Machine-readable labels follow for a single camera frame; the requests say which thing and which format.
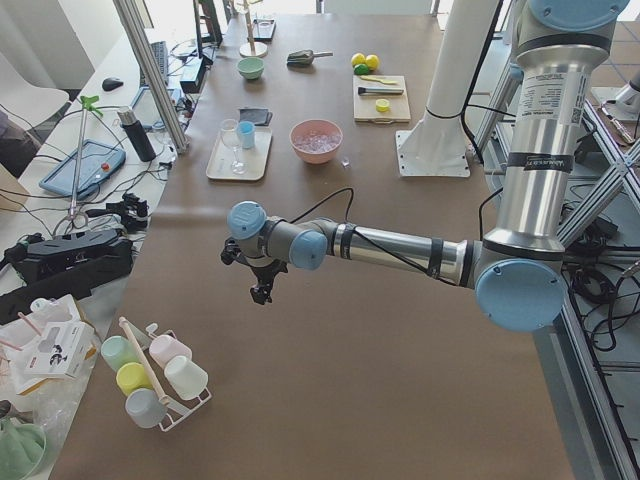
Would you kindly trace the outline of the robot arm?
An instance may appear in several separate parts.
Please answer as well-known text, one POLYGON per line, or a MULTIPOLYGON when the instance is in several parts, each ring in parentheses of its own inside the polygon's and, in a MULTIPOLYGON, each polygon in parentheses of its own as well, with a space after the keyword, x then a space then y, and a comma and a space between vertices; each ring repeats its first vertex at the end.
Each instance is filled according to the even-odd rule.
POLYGON ((221 259, 248 266, 252 299, 268 303, 277 274, 328 256, 411 269, 474 291, 495 324, 531 332, 559 315, 566 287, 558 237, 592 72, 609 56, 622 1, 520 1, 511 59, 523 80, 495 227, 479 241, 366 228, 302 214, 288 221, 256 202, 234 205, 221 259))

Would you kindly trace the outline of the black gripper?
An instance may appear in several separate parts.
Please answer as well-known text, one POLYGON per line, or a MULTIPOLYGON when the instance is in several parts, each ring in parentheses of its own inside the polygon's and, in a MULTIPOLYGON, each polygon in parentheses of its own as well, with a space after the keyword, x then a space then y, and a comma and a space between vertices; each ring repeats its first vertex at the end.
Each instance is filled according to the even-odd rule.
POLYGON ((225 240, 220 259, 227 266, 239 263, 251 269, 257 284, 250 288, 250 294, 253 301, 260 305, 272 302, 271 291, 276 276, 288 272, 288 265, 285 261, 273 259, 261 253, 250 256, 241 249, 240 243, 232 237, 225 240))

